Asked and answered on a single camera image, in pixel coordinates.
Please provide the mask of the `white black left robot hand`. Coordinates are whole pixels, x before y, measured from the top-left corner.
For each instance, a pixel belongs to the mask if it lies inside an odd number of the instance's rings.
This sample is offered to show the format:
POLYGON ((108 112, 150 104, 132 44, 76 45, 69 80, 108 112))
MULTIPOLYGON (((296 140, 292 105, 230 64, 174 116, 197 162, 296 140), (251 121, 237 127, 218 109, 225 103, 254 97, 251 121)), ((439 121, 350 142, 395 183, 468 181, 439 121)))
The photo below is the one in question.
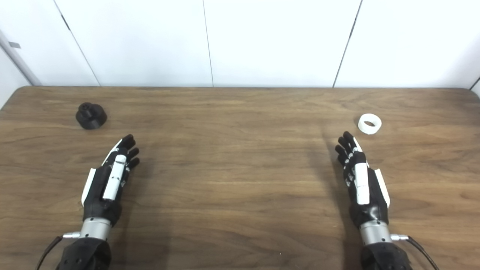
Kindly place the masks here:
POLYGON ((132 134, 118 141, 110 150, 105 160, 96 169, 89 171, 82 192, 83 217, 102 218, 115 226, 122 215, 121 198, 128 182, 130 172, 140 162, 139 148, 132 134))

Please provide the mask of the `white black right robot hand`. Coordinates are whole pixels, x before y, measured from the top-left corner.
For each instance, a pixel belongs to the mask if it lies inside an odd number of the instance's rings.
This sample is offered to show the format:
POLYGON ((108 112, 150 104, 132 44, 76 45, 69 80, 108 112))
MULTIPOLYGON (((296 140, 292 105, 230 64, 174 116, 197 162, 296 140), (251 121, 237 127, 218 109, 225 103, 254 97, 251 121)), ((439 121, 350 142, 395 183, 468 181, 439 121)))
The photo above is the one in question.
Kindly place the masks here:
POLYGON ((355 137, 345 131, 335 147, 350 198, 349 214, 355 226, 366 222, 389 224, 390 197, 380 169, 372 169, 355 137))

